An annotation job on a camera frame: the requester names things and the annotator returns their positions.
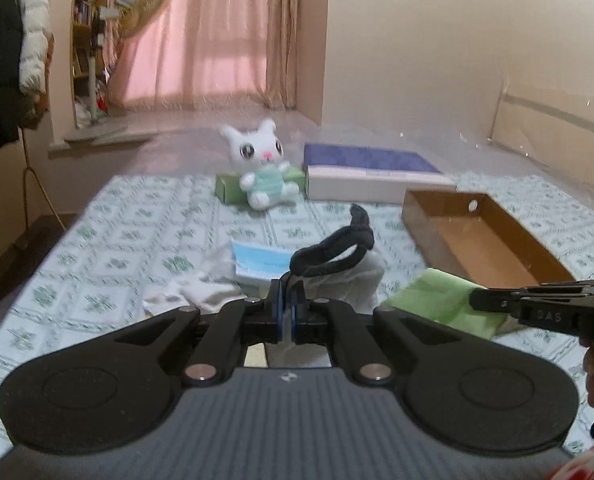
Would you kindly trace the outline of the green patterned bed sheet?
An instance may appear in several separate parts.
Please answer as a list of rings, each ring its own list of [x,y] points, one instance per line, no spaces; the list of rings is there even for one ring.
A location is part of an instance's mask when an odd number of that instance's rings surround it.
[[[594,210],[537,176],[466,172],[575,277],[594,278]],[[143,296],[230,240],[298,249],[350,219],[345,203],[302,200],[254,214],[223,205],[205,176],[115,177],[33,274],[0,325],[0,385],[18,365],[144,318]],[[10,447],[0,421],[0,458]]]

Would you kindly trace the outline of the blue face mask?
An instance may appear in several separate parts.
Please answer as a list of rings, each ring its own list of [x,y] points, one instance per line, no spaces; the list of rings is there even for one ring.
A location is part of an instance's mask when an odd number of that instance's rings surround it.
[[[289,271],[293,252],[272,246],[232,240],[235,276],[247,284],[269,283]]]

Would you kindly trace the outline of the white cloth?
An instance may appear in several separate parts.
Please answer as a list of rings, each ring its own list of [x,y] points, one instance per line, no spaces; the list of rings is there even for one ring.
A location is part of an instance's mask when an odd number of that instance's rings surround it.
[[[355,311],[368,313],[378,305],[377,289],[386,272],[386,259],[378,249],[368,252],[354,268],[339,273],[304,278],[306,294],[345,301]],[[231,300],[260,295],[265,282],[242,285],[235,280],[235,260],[231,248],[222,246],[208,252],[197,270],[178,274],[163,285],[145,288],[142,305],[149,315],[179,307],[198,307],[216,313]]]

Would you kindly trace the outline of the white puffer jacket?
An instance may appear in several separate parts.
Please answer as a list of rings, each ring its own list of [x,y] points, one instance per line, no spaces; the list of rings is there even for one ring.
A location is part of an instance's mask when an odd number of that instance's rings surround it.
[[[21,18],[22,43],[19,62],[19,88],[28,96],[46,93],[45,70],[52,38],[50,2],[15,0]]]

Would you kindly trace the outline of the pink curtain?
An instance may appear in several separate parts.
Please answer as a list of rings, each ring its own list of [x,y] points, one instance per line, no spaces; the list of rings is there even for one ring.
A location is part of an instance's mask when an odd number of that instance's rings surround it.
[[[124,110],[297,104],[299,0],[170,0],[108,81]]]

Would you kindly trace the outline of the wooden headboard in plastic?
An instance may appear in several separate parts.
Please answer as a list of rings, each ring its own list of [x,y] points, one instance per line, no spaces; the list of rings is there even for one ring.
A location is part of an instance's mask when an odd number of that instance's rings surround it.
[[[594,98],[508,84],[491,141],[594,191]]]

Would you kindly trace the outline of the black sock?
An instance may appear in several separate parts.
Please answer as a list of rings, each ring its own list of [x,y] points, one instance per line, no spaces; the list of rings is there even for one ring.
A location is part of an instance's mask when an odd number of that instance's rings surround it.
[[[316,278],[355,268],[374,248],[370,216],[358,204],[350,207],[351,222],[318,244],[297,250],[289,271],[300,278]]]

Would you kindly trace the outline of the standing fan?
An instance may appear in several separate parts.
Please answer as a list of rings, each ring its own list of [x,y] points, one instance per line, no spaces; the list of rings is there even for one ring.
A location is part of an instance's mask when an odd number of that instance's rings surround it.
[[[128,126],[111,118],[98,105],[97,85],[105,76],[111,80],[122,48],[127,41],[140,36],[168,6],[170,0],[107,0],[88,12],[91,19],[88,48],[88,122],[64,136],[68,144],[93,143],[104,136],[116,136]]]

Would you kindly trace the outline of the white bunny plush toy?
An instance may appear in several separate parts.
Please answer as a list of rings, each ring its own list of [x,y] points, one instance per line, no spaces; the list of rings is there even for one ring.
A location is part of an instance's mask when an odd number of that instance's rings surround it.
[[[219,134],[227,142],[231,162],[239,173],[239,188],[253,210],[266,211],[297,199],[300,188],[285,179],[290,162],[285,159],[272,118],[263,119],[256,130],[247,132],[224,125]]]

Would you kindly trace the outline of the blue and white flat box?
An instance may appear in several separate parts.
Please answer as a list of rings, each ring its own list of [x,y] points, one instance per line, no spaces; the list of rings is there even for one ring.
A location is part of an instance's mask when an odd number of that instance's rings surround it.
[[[303,167],[309,200],[398,204],[408,190],[456,189],[451,178],[415,152],[308,143]]]

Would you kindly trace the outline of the brown cardboard tray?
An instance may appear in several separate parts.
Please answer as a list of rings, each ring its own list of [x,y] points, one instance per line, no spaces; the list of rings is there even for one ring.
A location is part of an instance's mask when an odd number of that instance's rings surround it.
[[[519,288],[574,279],[487,194],[408,191],[402,222],[427,266],[483,287]]]

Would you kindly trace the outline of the green cardboard box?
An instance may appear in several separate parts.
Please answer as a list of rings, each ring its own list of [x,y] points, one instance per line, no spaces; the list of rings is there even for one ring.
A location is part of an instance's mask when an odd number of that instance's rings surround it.
[[[301,193],[306,189],[306,174],[294,166],[284,173],[286,182],[295,182]],[[247,205],[247,194],[239,186],[238,174],[217,174],[214,195],[227,206]]]

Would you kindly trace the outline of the light green cloth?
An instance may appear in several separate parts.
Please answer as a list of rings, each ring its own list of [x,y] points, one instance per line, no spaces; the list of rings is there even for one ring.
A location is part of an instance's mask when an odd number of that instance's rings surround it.
[[[481,286],[438,269],[427,269],[411,284],[397,290],[384,306],[411,312],[483,339],[520,330],[507,314],[475,311],[469,296]]]

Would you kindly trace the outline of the wooden bookshelf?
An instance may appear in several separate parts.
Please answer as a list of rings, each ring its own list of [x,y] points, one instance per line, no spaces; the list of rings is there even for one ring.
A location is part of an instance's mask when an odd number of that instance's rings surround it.
[[[92,73],[91,58],[94,60],[93,74],[98,80],[105,80],[103,43],[95,43],[100,32],[95,29],[94,22],[99,8],[106,3],[107,0],[73,0],[71,69],[73,94],[78,98],[88,97],[88,77]]]

